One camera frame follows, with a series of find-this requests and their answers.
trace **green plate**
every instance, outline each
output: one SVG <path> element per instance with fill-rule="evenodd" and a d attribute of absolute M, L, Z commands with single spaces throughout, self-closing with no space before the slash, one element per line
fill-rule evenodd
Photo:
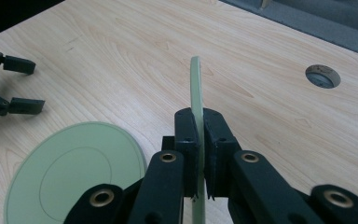
<path fill-rule="evenodd" d="M 68 127 L 23 162 L 7 194 L 5 223 L 63 223 L 87 189 L 103 183 L 125 189 L 145 170 L 142 150 L 117 126 L 86 122 Z"/>

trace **wooden table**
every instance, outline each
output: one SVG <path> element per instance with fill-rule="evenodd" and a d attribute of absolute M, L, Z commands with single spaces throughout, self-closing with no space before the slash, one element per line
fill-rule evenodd
<path fill-rule="evenodd" d="M 46 100 L 37 116 L 0 118 L 0 223 L 21 162 L 69 125 L 116 124 L 149 161 L 173 135 L 173 114 L 190 106 L 195 55 L 205 107 L 242 148 L 296 189 L 329 183 L 358 195 L 357 53 L 215 0 L 67 0 L 1 33 L 0 51 L 37 64 L 29 77 L 0 67 L 0 95 Z M 340 85 L 312 85 L 313 64 L 335 69 Z M 207 222 L 231 222 L 225 200 L 207 202 Z"/>

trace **light wood tabletop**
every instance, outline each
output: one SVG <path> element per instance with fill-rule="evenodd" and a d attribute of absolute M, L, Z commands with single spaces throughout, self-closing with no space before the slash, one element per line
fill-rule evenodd
<path fill-rule="evenodd" d="M 149 162 L 174 135 L 174 113 L 190 106 L 196 55 L 204 106 L 223 114 L 243 149 L 295 189 L 333 184 L 358 195 L 358 53 L 215 0 L 67 0 L 1 33 L 0 51 L 36 63 L 31 76 L 0 67 L 0 95 L 46 101 L 39 115 L 0 117 L 0 223 L 23 160 L 65 127 L 115 124 Z M 311 84 L 314 64 L 340 84 Z M 226 200 L 206 206 L 207 223 L 232 222 Z"/>

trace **green disc held by gripper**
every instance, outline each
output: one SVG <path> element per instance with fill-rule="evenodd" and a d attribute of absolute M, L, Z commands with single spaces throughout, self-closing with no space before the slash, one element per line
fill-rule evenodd
<path fill-rule="evenodd" d="M 63 223 L 87 189 L 99 184 L 125 189 L 145 170 L 142 150 L 124 130 L 101 122 L 70 126 L 23 162 L 7 194 L 5 223 Z"/>

